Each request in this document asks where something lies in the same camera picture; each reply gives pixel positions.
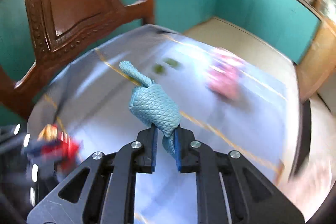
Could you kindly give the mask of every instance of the teal woven leather knot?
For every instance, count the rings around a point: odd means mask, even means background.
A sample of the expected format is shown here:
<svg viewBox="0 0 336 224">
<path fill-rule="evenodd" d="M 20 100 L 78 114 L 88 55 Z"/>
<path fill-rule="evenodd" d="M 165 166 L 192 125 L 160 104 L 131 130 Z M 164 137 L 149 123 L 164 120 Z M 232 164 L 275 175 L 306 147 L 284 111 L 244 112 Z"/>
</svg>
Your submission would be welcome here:
<svg viewBox="0 0 336 224">
<path fill-rule="evenodd" d="M 141 86 L 132 91 L 130 111 L 145 125 L 155 124 L 164 135 L 162 145 L 174 156 L 174 129 L 180 124 L 181 115 L 175 102 L 163 91 L 159 84 L 140 73 L 129 61 L 119 64 L 121 70 L 136 79 Z"/>
</svg>

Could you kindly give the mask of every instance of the teal wall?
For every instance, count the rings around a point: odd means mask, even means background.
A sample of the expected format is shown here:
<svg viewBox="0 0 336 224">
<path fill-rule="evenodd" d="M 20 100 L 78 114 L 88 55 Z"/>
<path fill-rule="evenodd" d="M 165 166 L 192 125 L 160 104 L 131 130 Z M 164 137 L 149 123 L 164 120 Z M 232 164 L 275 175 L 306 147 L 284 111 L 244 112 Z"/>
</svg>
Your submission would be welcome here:
<svg viewBox="0 0 336 224">
<path fill-rule="evenodd" d="M 129 5 L 136 0 L 121 1 Z M 296 0 L 155 0 L 156 24 L 178 32 L 214 15 L 254 33 L 295 62 L 309 46 L 318 24 L 318 19 Z M 125 24 L 84 52 L 140 25 L 140 20 Z M 12 79 L 19 80 L 33 62 L 24 0 L 0 0 L 0 64 Z M 0 125 L 20 121 L 0 106 Z"/>
<path fill-rule="evenodd" d="M 297 64 L 320 24 L 297 0 L 218 0 L 216 15 L 260 37 Z"/>
</svg>

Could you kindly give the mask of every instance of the chair backrest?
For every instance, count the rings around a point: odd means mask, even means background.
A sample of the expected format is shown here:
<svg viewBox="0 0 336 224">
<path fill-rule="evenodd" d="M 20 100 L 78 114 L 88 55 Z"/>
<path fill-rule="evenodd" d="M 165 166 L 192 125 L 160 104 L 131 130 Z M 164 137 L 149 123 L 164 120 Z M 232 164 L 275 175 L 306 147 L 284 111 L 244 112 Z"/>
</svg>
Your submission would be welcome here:
<svg viewBox="0 0 336 224">
<path fill-rule="evenodd" d="M 18 82 L 0 67 L 0 102 L 28 119 L 32 98 L 88 45 L 135 19 L 154 23 L 154 0 L 25 0 L 36 61 Z"/>
</svg>

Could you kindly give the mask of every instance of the table surface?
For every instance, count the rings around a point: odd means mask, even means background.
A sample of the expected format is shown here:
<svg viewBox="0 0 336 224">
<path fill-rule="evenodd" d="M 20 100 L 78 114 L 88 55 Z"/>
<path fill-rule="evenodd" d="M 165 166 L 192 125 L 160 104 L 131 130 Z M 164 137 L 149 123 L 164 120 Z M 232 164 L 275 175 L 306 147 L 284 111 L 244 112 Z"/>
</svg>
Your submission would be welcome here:
<svg viewBox="0 0 336 224">
<path fill-rule="evenodd" d="M 129 60 L 162 85 L 182 111 L 181 126 L 213 150 L 240 150 L 268 179 L 274 180 L 285 139 L 285 86 L 246 64 L 240 96 L 228 100 L 207 88 L 206 71 L 212 47 L 181 34 L 146 25 L 113 38 L 68 65 L 50 84 L 28 120 L 28 133 L 37 137 L 56 122 L 82 142 L 80 156 L 118 151 L 146 128 L 128 102 L 134 84 L 120 74 L 119 62 Z M 164 63 L 173 58 L 181 66 Z M 165 67 L 157 74 L 156 64 Z M 178 173 L 159 134 L 155 172 L 138 174 L 135 213 L 152 223 L 196 223 L 195 174 Z"/>
</svg>

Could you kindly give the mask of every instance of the triangular cutout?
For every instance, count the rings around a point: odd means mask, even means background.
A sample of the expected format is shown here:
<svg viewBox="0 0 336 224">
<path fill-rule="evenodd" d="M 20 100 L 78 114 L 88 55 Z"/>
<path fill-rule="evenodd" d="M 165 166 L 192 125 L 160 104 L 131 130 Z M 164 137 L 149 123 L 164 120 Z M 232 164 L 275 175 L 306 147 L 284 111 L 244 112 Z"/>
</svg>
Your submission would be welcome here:
<svg viewBox="0 0 336 224">
<path fill-rule="evenodd" d="M 90 173 L 89 168 L 84 168 L 78 173 L 62 190 L 58 196 L 71 203 L 77 203 L 84 187 L 85 181 Z"/>
<path fill-rule="evenodd" d="M 255 175 L 253 175 L 250 170 L 243 168 L 243 173 L 250 188 L 251 196 L 256 203 L 266 200 L 272 196 L 272 193 L 260 180 L 256 178 Z"/>
</svg>

